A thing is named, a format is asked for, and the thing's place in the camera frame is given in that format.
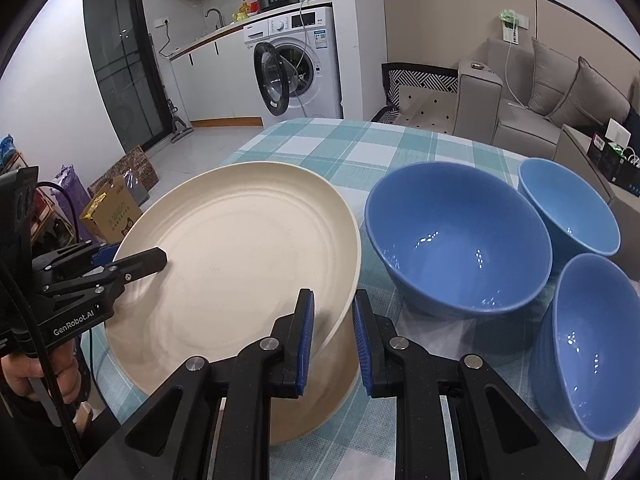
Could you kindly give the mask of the left hand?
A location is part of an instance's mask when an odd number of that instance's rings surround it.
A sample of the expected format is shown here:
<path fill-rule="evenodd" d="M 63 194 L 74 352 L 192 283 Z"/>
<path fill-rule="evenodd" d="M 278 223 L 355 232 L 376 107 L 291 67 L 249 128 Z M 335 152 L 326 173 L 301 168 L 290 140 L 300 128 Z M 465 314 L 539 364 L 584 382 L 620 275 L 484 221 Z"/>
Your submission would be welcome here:
<path fill-rule="evenodd" d="M 50 355 L 50 362 L 64 403 L 74 402 L 81 388 L 75 343 L 70 340 L 56 348 Z M 18 396 L 27 396 L 32 400 L 38 399 L 29 382 L 32 378 L 43 378 L 42 366 L 37 359 L 29 358 L 24 354 L 9 354 L 2 356 L 1 366 L 4 379 L 14 393 Z"/>

